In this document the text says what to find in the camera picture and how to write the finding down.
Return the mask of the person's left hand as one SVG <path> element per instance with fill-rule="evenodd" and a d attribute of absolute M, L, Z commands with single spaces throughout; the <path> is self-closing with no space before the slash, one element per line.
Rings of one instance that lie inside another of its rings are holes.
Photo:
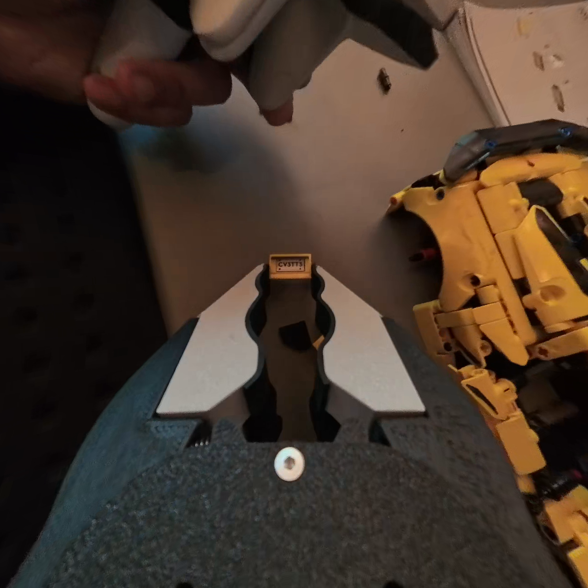
<path fill-rule="evenodd" d="M 158 127 L 185 125 L 193 107 L 221 105 L 231 96 L 232 76 L 210 59 L 188 62 L 126 60 L 114 77 L 84 79 L 85 97 L 100 112 L 125 123 Z"/>

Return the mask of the black wedge plate piece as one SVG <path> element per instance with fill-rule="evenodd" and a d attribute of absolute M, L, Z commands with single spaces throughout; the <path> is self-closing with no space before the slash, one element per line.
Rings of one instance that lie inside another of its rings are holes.
<path fill-rule="evenodd" d="M 283 325 L 278 328 L 281 342 L 290 350 L 306 352 L 313 346 L 311 336 L 304 320 Z"/>

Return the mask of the yellow toy brick car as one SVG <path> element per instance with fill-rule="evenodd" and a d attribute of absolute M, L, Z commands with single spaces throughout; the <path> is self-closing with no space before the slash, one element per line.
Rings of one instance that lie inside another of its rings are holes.
<path fill-rule="evenodd" d="M 587 584 L 587 124 L 478 129 L 389 198 L 418 217 L 429 356 L 480 410 L 539 530 Z"/>

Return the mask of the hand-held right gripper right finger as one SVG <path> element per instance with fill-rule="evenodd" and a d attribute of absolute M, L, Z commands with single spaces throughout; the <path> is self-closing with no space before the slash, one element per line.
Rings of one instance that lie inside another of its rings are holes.
<path fill-rule="evenodd" d="M 326 413 L 334 420 L 424 415 L 383 316 L 323 267 L 315 266 L 314 276 L 318 309 L 327 317 L 318 352 Z"/>

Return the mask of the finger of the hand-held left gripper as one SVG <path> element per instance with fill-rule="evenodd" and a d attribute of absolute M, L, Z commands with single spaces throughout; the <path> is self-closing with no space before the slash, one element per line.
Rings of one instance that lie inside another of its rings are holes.
<path fill-rule="evenodd" d="M 345 28 L 264 29 L 251 63 L 251 95 L 260 111 L 275 111 L 304 88 L 346 33 Z"/>

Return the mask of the grey desk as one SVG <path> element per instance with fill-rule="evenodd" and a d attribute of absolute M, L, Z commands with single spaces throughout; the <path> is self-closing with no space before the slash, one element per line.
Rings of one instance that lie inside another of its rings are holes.
<path fill-rule="evenodd" d="M 237 467 L 253 467 L 239 477 L 220 458 L 213 482 L 228 477 L 229 490 L 213 506 L 246 521 L 266 503 L 300 507 L 279 511 L 276 525 L 302 532 L 303 551 L 318 557 L 312 576 L 332 571 L 325 559 L 336 557 L 353 587 L 363 576 L 376 587 L 587 587 L 539 530 L 502 446 L 416 325 L 413 308 L 437 298 L 442 270 L 410 261 L 434 240 L 411 213 L 388 215 L 389 198 L 440 171 L 461 138 L 487 128 L 473 123 L 489 122 L 448 41 L 440 51 L 427 71 L 386 63 L 393 96 L 384 98 L 384 58 L 346 40 L 295 97 L 285 126 L 267 126 L 234 85 L 224 105 L 196 107 L 187 126 L 137 126 L 124 140 L 166 327 L 190 323 L 180 357 L 198 316 L 267 266 L 259 341 L 271 410 L 194 417 L 212 436 L 202 452 L 235 450 Z M 270 280 L 271 254 L 311 254 L 311 279 Z M 319 350 L 290 350 L 278 335 L 301 320 L 312 342 L 326 334 L 315 266 L 383 316 L 424 415 L 326 413 Z M 183 419 L 156 408 L 161 424 Z"/>

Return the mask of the yellow printed tile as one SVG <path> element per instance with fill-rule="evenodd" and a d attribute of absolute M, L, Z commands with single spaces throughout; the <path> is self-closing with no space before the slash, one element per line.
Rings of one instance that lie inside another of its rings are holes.
<path fill-rule="evenodd" d="M 273 281 L 301 281 L 312 277 L 311 254 L 271 254 L 268 268 Z"/>

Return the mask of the instruction booklet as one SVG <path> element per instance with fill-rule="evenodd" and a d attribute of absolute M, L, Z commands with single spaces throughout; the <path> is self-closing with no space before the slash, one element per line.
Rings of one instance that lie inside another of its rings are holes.
<path fill-rule="evenodd" d="M 445 30 L 496 126 L 587 126 L 587 1 L 521 8 L 464 2 Z"/>

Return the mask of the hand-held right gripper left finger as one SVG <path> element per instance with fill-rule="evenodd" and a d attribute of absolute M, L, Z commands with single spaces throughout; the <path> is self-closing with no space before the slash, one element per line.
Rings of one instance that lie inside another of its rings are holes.
<path fill-rule="evenodd" d="M 271 410 L 259 341 L 266 320 L 266 276 L 266 265 L 254 267 L 198 316 L 156 408 L 159 417 L 247 419 Z"/>

